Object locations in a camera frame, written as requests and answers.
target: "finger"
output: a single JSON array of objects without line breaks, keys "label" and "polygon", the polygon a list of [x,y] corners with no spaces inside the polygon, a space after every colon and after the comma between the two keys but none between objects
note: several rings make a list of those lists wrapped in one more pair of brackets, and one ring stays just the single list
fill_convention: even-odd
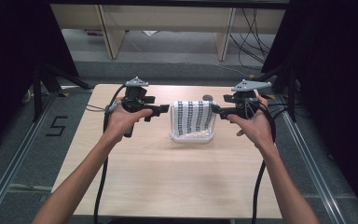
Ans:
[{"label": "finger", "polygon": [[153,113],[152,109],[142,109],[136,113],[133,113],[135,122],[139,121],[139,119],[150,116]]},{"label": "finger", "polygon": [[238,115],[235,114],[228,114],[227,119],[232,123],[238,123],[238,121],[241,119]]},{"label": "finger", "polygon": [[227,115],[227,119],[229,121],[231,121],[232,123],[238,124],[240,126],[240,128],[243,129],[243,130],[249,129],[250,128],[249,125],[251,125],[251,124],[249,124],[249,120],[243,119],[243,118],[241,118],[241,117],[239,117],[238,115],[235,115],[235,114]]},{"label": "finger", "polygon": [[260,95],[257,95],[257,99],[258,101],[260,101],[260,104],[264,105],[266,107],[265,109],[267,109],[267,107],[269,106],[269,101]]},{"label": "finger", "polygon": [[119,102],[119,101],[121,101],[122,99],[123,99],[122,96],[118,96],[118,97],[116,97],[115,102]]},{"label": "finger", "polygon": [[243,135],[244,135],[243,130],[239,130],[239,131],[237,132],[237,136],[243,136]]}]

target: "cable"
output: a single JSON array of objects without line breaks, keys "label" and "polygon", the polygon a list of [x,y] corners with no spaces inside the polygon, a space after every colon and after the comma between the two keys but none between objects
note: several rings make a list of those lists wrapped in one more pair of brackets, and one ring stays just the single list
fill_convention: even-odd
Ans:
[{"label": "cable", "polygon": [[[242,9],[242,14],[244,16],[244,18],[246,19],[246,22],[248,23],[248,26],[249,26],[249,32],[248,32],[248,35],[243,38],[242,36],[242,39],[244,42],[246,42],[250,47],[254,48],[254,49],[259,49],[261,51],[261,54],[263,55],[263,58],[266,59],[267,58],[267,55],[266,53],[268,53],[267,51],[265,51],[263,49],[263,47],[261,45],[263,45],[264,47],[266,47],[267,49],[270,49],[266,44],[264,44],[264,42],[260,39],[260,37],[258,36],[258,29],[257,29],[257,21],[256,21],[256,14],[257,14],[257,9],[254,8],[253,10],[254,12],[254,18],[253,18],[253,21],[252,21],[252,24],[249,22],[247,16],[246,16],[246,13],[245,13],[245,10]],[[252,33],[252,35],[254,36],[255,38],[255,41],[257,42],[257,45],[258,45],[258,48],[249,44],[246,39],[247,37],[249,36],[249,34]]]},{"label": "cable", "polygon": [[91,112],[104,112],[105,109],[101,108],[101,107],[98,107],[98,106],[95,106],[95,105],[87,105],[89,107],[92,107],[92,108],[96,108],[96,109],[88,109],[86,108],[86,110],[88,111],[91,111]]},{"label": "cable", "polygon": [[[265,105],[261,104],[261,103],[260,103],[260,105],[257,105],[255,103],[250,103],[250,104],[256,105],[258,107],[258,109],[261,110],[264,113],[264,115],[266,116],[266,118],[268,120],[268,123],[269,123],[269,127],[271,129],[272,141],[275,142],[275,138],[276,138],[275,121],[274,121],[274,118],[269,113],[269,111],[267,110],[267,107]],[[261,179],[263,177],[265,169],[266,169],[266,163],[263,160],[261,162],[260,170],[258,171],[257,180],[255,181],[255,190],[254,190],[254,198],[253,198],[252,224],[255,224],[256,219],[257,219],[257,197],[258,197],[258,191],[260,189]]]},{"label": "cable", "polygon": [[[106,107],[109,108],[116,100],[118,94],[120,93],[121,90],[123,90],[126,86],[123,84],[122,86],[120,86],[118,88],[118,90],[116,91],[115,95],[112,97],[112,100],[110,101],[109,105]],[[105,115],[103,118],[103,132],[106,131],[107,128],[107,124],[109,122],[109,117],[110,117],[110,113],[106,110],[105,111]],[[100,201],[101,201],[101,196],[103,195],[103,186],[104,186],[104,182],[106,179],[106,172],[107,172],[107,165],[108,165],[108,157],[106,157],[106,160],[103,162],[103,173],[101,175],[101,182],[100,182],[100,187],[98,188],[98,193],[97,193],[97,198],[95,199],[95,205],[94,205],[94,224],[98,224],[98,209],[100,208]]]},{"label": "cable", "polygon": [[276,114],[274,115],[273,118],[276,119],[281,113],[283,113],[284,111],[289,110],[289,108],[290,108],[290,106],[287,106],[287,107],[281,109],[278,113],[276,113]]},{"label": "cable", "polygon": [[235,40],[234,36],[230,35],[231,39],[234,41],[235,45],[237,45],[237,47],[240,49],[240,52],[243,51],[245,52],[246,54],[248,54],[249,56],[251,56],[252,58],[254,58],[255,60],[257,60],[258,62],[260,63],[264,63],[264,60],[257,57],[255,54],[253,54],[251,51],[249,51],[248,49],[245,49],[243,47],[243,44],[245,42],[243,42],[241,45],[237,42],[237,40]]},{"label": "cable", "polygon": [[230,35],[230,36],[231,36],[231,38],[234,40],[234,43],[237,45],[237,47],[240,49],[240,50],[238,51],[238,61],[240,62],[240,64],[241,64],[243,67],[245,67],[245,68],[250,68],[250,69],[254,69],[254,70],[261,70],[261,68],[253,68],[253,67],[247,66],[247,65],[245,65],[245,64],[242,63],[242,61],[241,61],[241,51],[245,51],[246,53],[248,53],[249,56],[251,56],[251,57],[253,57],[253,58],[255,58],[256,56],[254,56],[250,51],[247,51],[247,50],[244,49],[242,46],[240,46],[240,45],[237,43],[237,41],[234,39],[234,37],[233,37],[232,35]]},{"label": "cable", "polygon": [[258,47],[255,47],[255,46],[251,45],[249,42],[246,41],[247,36],[246,36],[246,37],[243,37],[242,34],[240,34],[240,37],[241,37],[242,40],[245,41],[245,43],[246,43],[249,47],[251,47],[252,49],[258,49],[258,50],[260,50]]}]

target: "wires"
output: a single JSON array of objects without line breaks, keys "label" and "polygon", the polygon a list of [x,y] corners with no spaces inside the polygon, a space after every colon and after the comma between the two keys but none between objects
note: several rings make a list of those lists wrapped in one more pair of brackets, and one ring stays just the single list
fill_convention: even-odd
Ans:
[{"label": "wires", "polygon": [[98,106],[95,106],[95,105],[86,105],[86,106],[95,108],[95,109],[86,108],[86,110],[91,111],[91,112],[104,112],[105,111],[104,108],[101,108],[101,107],[98,107]]},{"label": "wires", "polygon": [[[123,84],[122,86],[120,86],[118,88],[118,90],[116,91],[115,95],[112,97],[112,100],[110,101],[109,105],[107,106],[107,108],[109,108],[116,100],[118,94],[120,93],[121,90],[123,90],[126,86]],[[103,132],[105,132],[106,128],[107,128],[107,124],[109,122],[109,117],[110,117],[110,113],[109,112],[105,112],[105,116],[103,118]],[[97,193],[97,198],[95,200],[95,205],[94,205],[94,224],[98,224],[98,210],[100,207],[100,201],[101,201],[101,196],[103,195],[103,186],[104,186],[104,182],[106,179],[106,172],[107,172],[107,165],[108,165],[108,157],[106,158],[106,160],[103,163],[103,173],[101,175],[101,182],[100,182],[100,187],[98,188],[98,193]]]},{"label": "wires", "polygon": [[[259,110],[263,112],[263,114],[266,116],[269,127],[271,129],[271,136],[272,141],[275,142],[276,138],[276,126],[274,118],[269,113],[267,107],[265,105],[262,105],[261,103],[259,105],[255,103],[250,103],[251,105],[255,105],[258,107]],[[257,217],[257,197],[258,197],[258,191],[260,189],[261,179],[263,177],[264,171],[266,169],[266,163],[263,161],[261,162],[260,170],[258,171],[257,180],[255,181],[255,190],[254,190],[254,198],[253,198],[253,213],[252,213],[252,224],[255,224],[256,217]]]},{"label": "wires", "polygon": [[[272,111],[270,111],[269,113],[273,114],[276,112],[276,114],[273,116],[274,119],[276,119],[278,116],[280,116],[280,114],[282,114],[284,111],[287,111],[289,110],[290,106],[289,104],[271,104],[271,105],[268,105],[268,106],[274,106],[274,105],[280,105],[280,108],[276,108]],[[301,108],[303,107],[302,104],[295,104],[295,108]],[[298,112],[295,112],[297,115],[299,115],[301,118],[303,119],[310,119],[310,114],[309,113],[303,113],[303,114],[300,114]]]},{"label": "wires", "polygon": [[[242,66],[246,67],[246,68],[251,68],[254,70],[261,70],[259,68],[253,68],[253,67],[249,67],[248,65],[244,65],[241,61],[241,52],[246,53],[247,55],[249,55],[250,57],[252,57],[253,59],[255,59],[256,61],[260,62],[260,63],[264,63],[264,61],[267,59],[267,55],[269,53],[270,48],[260,39],[259,35],[258,35],[258,29],[257,29],[257,21],[256,21],[256,14],[257,14],[257,9],[254,8],[253,9],[253,20],[252,22],[250,22],[248,20],[248,17],[246,16],[245,10],[244,8],[242,9],[242,14],[244,16],[244,18],[246,19],[246,23],[248,24],[249,27],[249,32],[246,36],[243,36],[242,34],[240,34],[240,37],[242,39],[242,43],[238,43],[238,41],[234,38],[233,35],[230,35],[231,39],[234,41],[234,43],[237,45],[237,47],[240,49],[238,52],[238,59],[239,62]],[[252,34],[252,36],[254,37],[257,46],[254,46],[252,44],[250,44],[248,42],[248,37],[249,35]],[[244,47],[244,45],[247,45],[248,47],[252,48],[252,49],[257,49],[261,52],[262,58],[258,57],[257,55],[255,55],[254,53],[252,53],[250,50],[246,49]]]}]

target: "wooden table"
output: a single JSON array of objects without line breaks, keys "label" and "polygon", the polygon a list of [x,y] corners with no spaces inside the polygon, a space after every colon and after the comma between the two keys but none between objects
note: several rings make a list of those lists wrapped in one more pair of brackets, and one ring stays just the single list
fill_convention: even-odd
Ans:
[{"label": "wooden table", "polygon": [[[105,107],[119,85],[95,87],[89,105]],[[176,100],[201,100],[212,95],[221,106],[230,87],[149,86],[156,105]],[[123,138],[109,155],[99,214],[124,217],[252,216],[255,180],[262,158],[239,127],[216,117],[208,144],[175,143],[170,137],[170,113],[135,124],[132,138]],[[55,190],[86,157],[103,131],[103,113],[85,110],[63,162]],[[92,215],[101,172],[95,177],[75,215]],[[264,173],[258,197],[258,217],[280,218],[269,175]]]}]

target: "hand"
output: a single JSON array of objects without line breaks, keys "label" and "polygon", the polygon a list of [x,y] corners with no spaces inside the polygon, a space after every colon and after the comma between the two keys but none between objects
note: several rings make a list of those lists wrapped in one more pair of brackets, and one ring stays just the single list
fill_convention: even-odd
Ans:
[{"label": "hand", "polygon": [[135,113],[127,112],[121,105],[116,108],[109,118],[109,123],[103,134],[103,138],[107,138],[111,144],[116,144],[121,141],[125,133],[131,131],[132,126],[139,119],[147,117],[153,113],[151,109],[143,109]]},{"label": "hand", "polygon": [[[269,102],[261,96],[257,96],[257,98],[261,106],[265,106],[265,109],[267,109]],[[264,150],[273,145],[269,121],[261,110],[257,110],[251,119],[242,119],[234,114],[229,114],[227,119],[241,127],[241,130],[237,132],[237,136],[246,134],[263,155]]]}]

